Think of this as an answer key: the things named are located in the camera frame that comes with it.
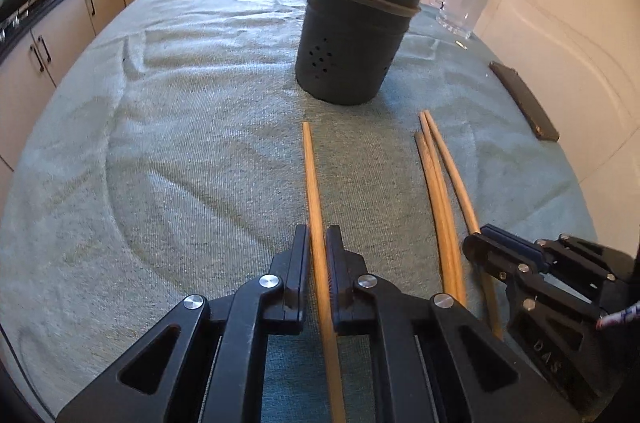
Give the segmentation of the wooden chopstick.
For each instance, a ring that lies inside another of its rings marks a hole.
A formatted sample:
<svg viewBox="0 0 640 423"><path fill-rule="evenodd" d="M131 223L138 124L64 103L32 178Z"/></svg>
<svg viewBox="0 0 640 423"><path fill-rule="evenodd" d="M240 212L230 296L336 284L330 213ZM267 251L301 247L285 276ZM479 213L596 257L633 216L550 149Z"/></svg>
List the wooden chopstick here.
<svg viewBox="0 0 640 423"><path fill-rule="evenodd" d="M436 228L436 237L437 237L439 262L440 262L440 276L442 277L442 260L440 259L440 251L442 250L442 243L445 242L445 231L444 231L444 222L442 221L442 217L438 215L438 212L435 209L435 206L437 206L438 204L438 194L436 190L434 166L430 157L430 152L428 152L428 149L427 149L427 144L426 144L423 132L417 131L414 134L414 138L416 138L416 146L418 147L419 155L420 155L420 159L423 167L427 193L431 202L431 209L432 209L434 224ZM445 282L443 279L442 279L442 289L445 292Z"/></svg>
<svg viewBox="0 0 640 423"><path fill-rule="evenodd" d="M444 138L442 138L442 135L440 135L440 131L430 111L424 110L421 112L421 114L427 121L427 129L435 139L435 142L437 143L439 149L439 153L442 156L442 161L444 161L446 165L446 169L449 174L452 187L454 187L454 192L456 192L456 197L460 204L461 212L463 214L469 234L472 235L472 233L478 233L480 232L480 225L478 224L474 208L469 197L469 193L468 191L466 191L465 184L460 176L460 172L458 171L456 163L454 163L454 159L450 154L448 146L446 145ZM491 276L488 275L488 273L485 273L485 271L480 270L480 284L482 284L482 289L485 296L485 303L487 307L488 320L491 331L495 336L498 337L498 339L503 339L503 329L498 310L494 279L492 279Z"/></svg>
<svg viewBox="0 0 640 423"><path fill-rule="evenodd" d="M448 191L440 165L438 150L434 135L428 123L426 112L420 112L420 122L427 144L428 152L434 166L436 190L438 194L438 204L435 209L444 222L445 242L442 243L440 259L442 260L442 279L445 282L445 292L454 296L457 301L466 306L466 288L463 278L463 268L460 261L460 250L456 225L454 224L454 214L452 213Z"/></svg>
<svg viewBox="0 0 640 423"><path fill-rule="evenodd" d="M326 383L328 384L330 414L332 422L346 422L343 384L338 353L337 337L333 328L330 302L329 271L326 260L326 243L321 212L320 193L316 165L314 165L314 144L308 122L303 123L303 148L305 184L311 231L311 255L314 266L314 285L318 305L318 320L323 349Z"/></svg>

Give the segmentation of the beige lower kitchen cabinets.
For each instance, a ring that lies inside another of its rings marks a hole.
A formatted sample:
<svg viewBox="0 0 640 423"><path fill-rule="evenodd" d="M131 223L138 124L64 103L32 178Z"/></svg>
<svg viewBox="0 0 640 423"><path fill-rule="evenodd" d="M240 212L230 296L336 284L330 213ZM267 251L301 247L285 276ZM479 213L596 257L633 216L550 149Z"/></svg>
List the beige lower kitchen cabinets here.
<svg viewBox="0 0 640 423"><path fill-rule="evenodd" d="M48 0L1 47L1 190L56 87L90 42L135 0Z"/></svg>

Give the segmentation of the patterned sleeve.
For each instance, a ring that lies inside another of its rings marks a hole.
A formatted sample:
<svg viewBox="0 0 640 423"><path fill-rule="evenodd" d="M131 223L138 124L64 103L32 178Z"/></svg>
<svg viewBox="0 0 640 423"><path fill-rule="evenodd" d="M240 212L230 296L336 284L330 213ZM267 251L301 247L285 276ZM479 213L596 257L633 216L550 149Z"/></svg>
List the patterned sleeve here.
<svg viewBox="0 0 640 423"><path fill-rule="evenodd" d="M626 325L639 318L640 302L636 302L623 310L617 311L617 313L610 313L609 315L601 317L597 321L596 328L602 330L608 327L616 327L616 325Z"/></svg>

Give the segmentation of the black smartphone amber case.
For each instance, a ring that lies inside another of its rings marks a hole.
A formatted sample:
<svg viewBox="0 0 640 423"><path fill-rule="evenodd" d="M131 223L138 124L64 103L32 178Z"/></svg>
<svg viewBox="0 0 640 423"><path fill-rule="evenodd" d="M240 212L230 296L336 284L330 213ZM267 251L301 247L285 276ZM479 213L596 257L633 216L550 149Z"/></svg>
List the black smartphone amber case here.
<svg viewBox="0 0 640 423"><path fill-rule="evenodd" d="M520 74L502 63L492 61L489 63L491 72L497 76L500 83L520 109L527 124L538 140L558 142L559 131L552 124L550 117L535 95L526 85Z"/></svg>

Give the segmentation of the teal table cloth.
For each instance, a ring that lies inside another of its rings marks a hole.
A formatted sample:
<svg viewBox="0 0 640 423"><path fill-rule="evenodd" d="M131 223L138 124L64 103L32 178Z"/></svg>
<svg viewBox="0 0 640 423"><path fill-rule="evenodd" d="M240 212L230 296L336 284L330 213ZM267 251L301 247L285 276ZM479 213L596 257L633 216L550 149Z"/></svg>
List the teal table cloth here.
<svg viewBox="0 0 640 423"><path fill-rule="evenodd" d="M481 223L529 240L596 232L562 148L536 139L478 39L415 16L376 97L314 99L294 65L306 0L136 0L46 102L1 223L10 366L60 411L184 296L263 273L322 214L401 291L440 287L413 135L436 120Z"/></svg>

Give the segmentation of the dark grey utensil holder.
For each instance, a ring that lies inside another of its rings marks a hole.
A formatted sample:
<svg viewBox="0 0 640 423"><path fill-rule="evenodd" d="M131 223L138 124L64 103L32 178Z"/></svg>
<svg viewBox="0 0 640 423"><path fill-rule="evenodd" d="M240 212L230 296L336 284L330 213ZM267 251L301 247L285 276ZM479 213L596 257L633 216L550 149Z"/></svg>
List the dark grey utensil holder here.
<svg viewBox="0 0 640 423"><path fill-rule="evenodd" d="M295 62L298 85L333 104L372 100L420 1L307 0Z"/></svg>

